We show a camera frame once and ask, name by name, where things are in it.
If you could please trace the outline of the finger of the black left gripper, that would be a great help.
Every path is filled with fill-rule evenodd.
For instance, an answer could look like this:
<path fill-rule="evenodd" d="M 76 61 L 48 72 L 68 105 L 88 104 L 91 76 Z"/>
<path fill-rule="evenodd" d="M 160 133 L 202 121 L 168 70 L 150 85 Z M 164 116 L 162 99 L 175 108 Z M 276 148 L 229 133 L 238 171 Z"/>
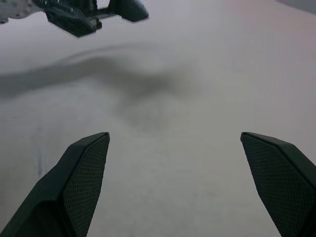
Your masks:
<path fill-rule="evenodd" d="M 45 13 L 51 24 L 77 38 L 93 34 L 102 28 L 102 23 L 98 19 L 82 20 L 77 16 L 63 15 L 54 11 L 46 11 Z"/>
<path fill-rule="evenodd" d="M 122 18 L 132 23 L 149 18 L 147 9 L 139 0 L 123 0 L 122 9 Z"/>

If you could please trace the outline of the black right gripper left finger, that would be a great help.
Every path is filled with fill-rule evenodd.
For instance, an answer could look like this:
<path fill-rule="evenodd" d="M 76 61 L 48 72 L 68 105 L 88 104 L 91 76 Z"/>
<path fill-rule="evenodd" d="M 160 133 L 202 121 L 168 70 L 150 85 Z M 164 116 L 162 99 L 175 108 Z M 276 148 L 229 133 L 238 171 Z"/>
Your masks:
<path fill-rule="evenodd" d="M 32 188 L 0 237 L 87 237 L 101 193 L 107 132 L 71 144 Z"/>

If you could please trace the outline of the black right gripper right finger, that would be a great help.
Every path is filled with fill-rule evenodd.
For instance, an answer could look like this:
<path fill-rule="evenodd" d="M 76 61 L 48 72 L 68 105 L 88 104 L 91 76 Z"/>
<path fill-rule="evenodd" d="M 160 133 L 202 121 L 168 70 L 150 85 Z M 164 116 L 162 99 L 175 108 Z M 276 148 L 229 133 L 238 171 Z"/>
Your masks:
<path fill-rule="evenodd" d="M 295 145 L 240 136 L 257 193 L 281 237 L 316 237 L 316 165 Z"/>

